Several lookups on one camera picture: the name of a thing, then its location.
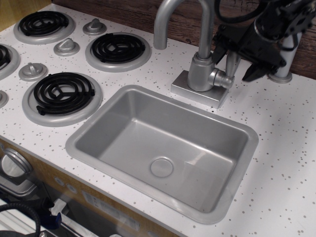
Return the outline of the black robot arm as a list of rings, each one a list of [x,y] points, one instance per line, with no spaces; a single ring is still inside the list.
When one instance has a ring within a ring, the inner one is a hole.
[[[243,81],[273,75],[290,64],[282,52],[293,52],[299,44],[298,35],[312,26],[316,16],[314,0],[262,0],[249,14],[223,16],[220,1],[215,13],[223,22],[213,41],[213,61],[219,63],[229,52],[250,61]]]

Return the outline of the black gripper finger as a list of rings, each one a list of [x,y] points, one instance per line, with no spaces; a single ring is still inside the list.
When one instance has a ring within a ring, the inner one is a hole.
[[[223,59],[223,57],[227,54],[230,48],[231,40],[230,39],[220,40],[220,41],[216,41],[214,44],[215,44],[215,48],[213,51],[213,62],[217,65]]]
[[[252,64],[243,76],[243,81],[254,81],[267,74],[268,70],[260,64]]]

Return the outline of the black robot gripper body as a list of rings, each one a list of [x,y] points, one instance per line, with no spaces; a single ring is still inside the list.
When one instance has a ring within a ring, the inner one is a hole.
[[[220,25],[214,36],[214,43],[220,40],[231,40],[228,51],[236,52],[252,64],[260,64],[269,73],[275,73],[286,62],[271,42],[257,35],[254,24],[248,27]]]

